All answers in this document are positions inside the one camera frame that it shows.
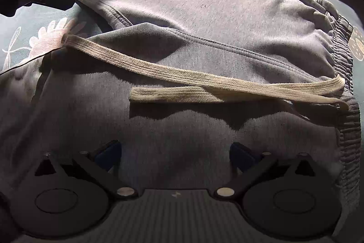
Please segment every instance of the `gray fabric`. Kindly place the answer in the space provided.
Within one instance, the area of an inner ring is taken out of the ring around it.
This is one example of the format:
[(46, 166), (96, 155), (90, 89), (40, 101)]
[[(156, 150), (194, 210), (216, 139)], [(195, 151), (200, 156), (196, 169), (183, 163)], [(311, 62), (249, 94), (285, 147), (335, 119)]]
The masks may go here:
[(214, 190), (234, 175), (228, 149), (240, 141), (282, 158), (309, 152), (338, 177), (341, 227), (359, 200), (360, 122), (347, 47), (352, 27), (331, 3), (82, 1), (115, 29), (91, 38), (104, 46), (155, 63), (259, 83), (314, 82), (339, 73), (346, 86), (335, 96), (350, 109), (340, 113), (329, 105), (284, 100), (130, 104), (132, 86), (171, 84), (61, 49), (0, 76), (5, 111), (0, 191), (10, 196), (41, 152), (93, 150), (111, 139), (124, 144), (120, 177), (138, 189)]

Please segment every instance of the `floral print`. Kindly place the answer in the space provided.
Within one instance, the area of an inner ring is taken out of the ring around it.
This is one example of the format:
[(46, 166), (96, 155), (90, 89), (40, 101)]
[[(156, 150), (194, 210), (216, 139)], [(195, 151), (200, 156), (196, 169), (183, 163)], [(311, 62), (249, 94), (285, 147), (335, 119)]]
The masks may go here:
[(51, 50), (61, 47), (61, 39), (65, 33), (77, 34), (81, 37), (87, 37), (84, 33), (79, 32), (85, 27), (86, 22), (76, 23), (76, 19), (71, 19), (67, 22), (67, 18), (62, 18), (56, 25), (56, 21), (53, 20), (49, 23), (47, 29), (42, 27), (38, 31), (38, 37), (32, 36), (29, 40), (30, 47), (20, 47), (12, 50), (12, 47), (18, 38), (21, 27), (18, 27), (15, 31), (8, 50), (4, 50), (6, 58), (3, 66), (3, 71), (9, 69), (11, 65), (11, 54), (19, 50), (30, 50), (28, 57), (25, 60), (43, 55)]

